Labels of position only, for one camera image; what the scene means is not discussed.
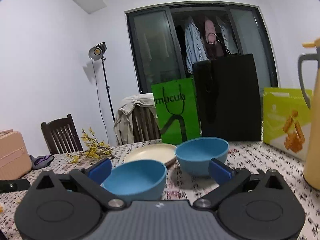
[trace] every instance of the gray garment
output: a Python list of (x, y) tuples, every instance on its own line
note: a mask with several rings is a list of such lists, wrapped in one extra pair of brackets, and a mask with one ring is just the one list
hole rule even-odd
[(133, 143), (132, 111), (135, 106), (147, 107), (156, 117), (156, 106), (152, 93), (139, 94), (122, 99), (121, 107), (116, 114), (113, 130), (117, 137), (118, 145)]
[(185, 23), (184, 35), (186, 39), (187, 69), (189, 73), (193, 73), (193, 63), (209, 59), (205, 54), (200, 32), (191, 17)]
[(216, 18), (217, 18), (218, 25), (221, 29), (224, 45), (227, 47), (227, 49), (230, 51), (231, 54), (238, 53), (238, 48), (235, 44), (235, 41), (233, 40), (231, 29), (218, 16)]
[(39, 169), (45, 168), (49, 166), (50, 163), (54, 160), (53, 155), (38, 156), (38, 157), (33, 157), (32, 155), (30, 155), (29, 157), (32, 163), (33, 170), (39, 170)]

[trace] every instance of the suitcase handle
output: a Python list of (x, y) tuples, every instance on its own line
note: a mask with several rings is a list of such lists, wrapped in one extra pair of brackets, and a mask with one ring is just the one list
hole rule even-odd
[(6, 135), (6, 134), (9, 133), (9, 132), (13, 132), (13, 129), (0, 131), (0, 136), (4, 136), (4, 135)]

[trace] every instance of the pink suitcase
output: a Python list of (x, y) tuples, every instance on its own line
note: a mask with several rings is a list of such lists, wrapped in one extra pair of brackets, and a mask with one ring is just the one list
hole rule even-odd
[(18, 131), (0, 131), (0, 180), (18, 179), (31, 170), (31, 160)]

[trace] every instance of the patterned tablecloth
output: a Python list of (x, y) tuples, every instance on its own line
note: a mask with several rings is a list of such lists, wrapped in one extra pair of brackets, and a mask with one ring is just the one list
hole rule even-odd
[[(119, 159), (112, 160), (113, 167), (122, 163), (125, 156), (132, 150), (156, 141), (140, 142), (114, 147), (113, 154)], [(65, 155), (56, 155), (50, 168), (56, 173), (68, 173), (74, 168), (88, 168), (94, 164), (92, 160), (83, 159), (77, 164), (70, 164)], [(300, 233), (299, 240), (320, 240), (320, 192), (309, 187), (302, 177), (303, 163), (264, 143), (230, 143), (227, 158), (228, 166), (244, 167), (253, 173), (257, 169), (277, 169), (300, 201), (306, 213), (306, 222)], [(32, 171), (24, 176), (32, 183), (41, 170)], [(189, 199), (191, 203), (205, 195), (218, 185), (212, 179), (194, 178), (180, 170), (176, 162), (168, 169), (167, 183), (163, 199)], [(0, 202), (6, 208), (0, 214), (0, 229), (8, 239), (21, 239), (14, 223), (14, 212), (26, 191), (0, 194)]]

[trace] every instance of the gray handle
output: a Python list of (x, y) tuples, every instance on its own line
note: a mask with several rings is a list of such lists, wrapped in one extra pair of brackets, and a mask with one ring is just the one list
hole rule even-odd
[(309, 109), (311, 109), (311, 100), (310, 97), (306, 93), (306, 89), (303, 84), (303, 79), (302, 79), (302, 62), (304, 60), (318, 60), (318, 54), (313, 53), (313, 54), (302, 54), (300, 55), (298, 59), (298, 76), (299, 76), (299, 82), (300, 82), (300, 87), (302, 91), (303, 98), (308, 106)]

